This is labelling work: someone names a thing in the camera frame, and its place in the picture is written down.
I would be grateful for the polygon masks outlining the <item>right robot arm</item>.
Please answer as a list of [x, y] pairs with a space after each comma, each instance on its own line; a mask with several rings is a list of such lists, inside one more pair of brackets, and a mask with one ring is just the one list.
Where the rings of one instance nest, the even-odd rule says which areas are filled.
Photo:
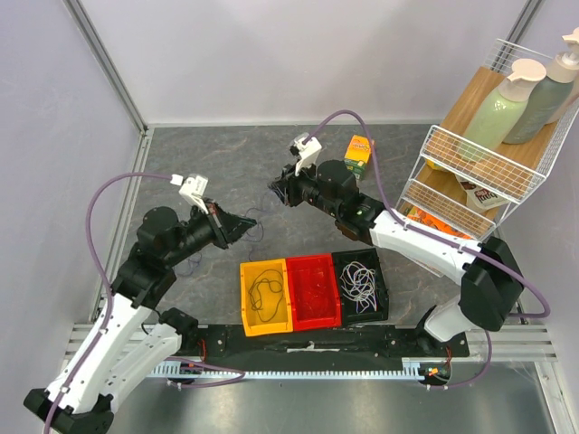
[[497, 332], [523, 290], [512, 276], [518, 266], [504, 241], [464, 240], [407, 220], [362, 193], [341, 161], [286, 165], [269, 188], [289, 207], [307, 203], [331, 216], [349, 239], [401, 253], [460, 286], [458, 296], [422, 318], [413, 339], [421, 354], [436, 355], [455, 335], [475, 327]]

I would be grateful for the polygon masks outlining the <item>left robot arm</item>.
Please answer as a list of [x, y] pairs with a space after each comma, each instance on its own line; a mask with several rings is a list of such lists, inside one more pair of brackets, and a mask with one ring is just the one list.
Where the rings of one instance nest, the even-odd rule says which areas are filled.
[[49, 386], [30, 390], [24, 399], [24, 407], [43, 420], [45, 432], [107, 432], [120, 403], [159, 363], [175, 353], [194, 352], [198, 322], [173, 307], [139, 346], [122, 353], [176, 282], [176, 265], [208, 245], [228, 249], [256, 224], [210, 199], [192, 206], [186, 221], [166, 206], [149, 210], [81, 347]]

